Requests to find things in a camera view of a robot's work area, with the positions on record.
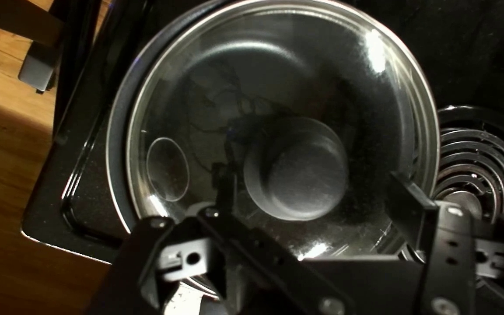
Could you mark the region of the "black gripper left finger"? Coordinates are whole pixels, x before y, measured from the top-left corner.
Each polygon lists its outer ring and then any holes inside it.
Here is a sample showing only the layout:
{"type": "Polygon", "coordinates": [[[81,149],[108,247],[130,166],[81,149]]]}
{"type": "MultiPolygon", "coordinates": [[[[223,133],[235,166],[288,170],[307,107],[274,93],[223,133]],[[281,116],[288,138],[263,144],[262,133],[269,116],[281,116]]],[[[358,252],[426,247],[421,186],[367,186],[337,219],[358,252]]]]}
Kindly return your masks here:
{"type": "Polygon", "coordinates": [[[214,163],[211,173],[211,184],[216,191],[214,208],[220,214],[230,214],[235,207],[237,198],[237,173],[232,166],[214,163]]]}

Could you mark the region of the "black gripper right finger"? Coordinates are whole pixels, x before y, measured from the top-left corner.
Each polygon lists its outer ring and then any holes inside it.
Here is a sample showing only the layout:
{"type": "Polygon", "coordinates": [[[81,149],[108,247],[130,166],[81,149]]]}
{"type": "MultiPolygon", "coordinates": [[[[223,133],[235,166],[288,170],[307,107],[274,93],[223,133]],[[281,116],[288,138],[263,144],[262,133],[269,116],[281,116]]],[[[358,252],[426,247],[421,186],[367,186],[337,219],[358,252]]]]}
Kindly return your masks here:
{"type": "Polygon", "coordinates": [[[428,254],[438,207],[403,175],[391,173],[384,186],[386,214],[407,245],[428,254]]]}

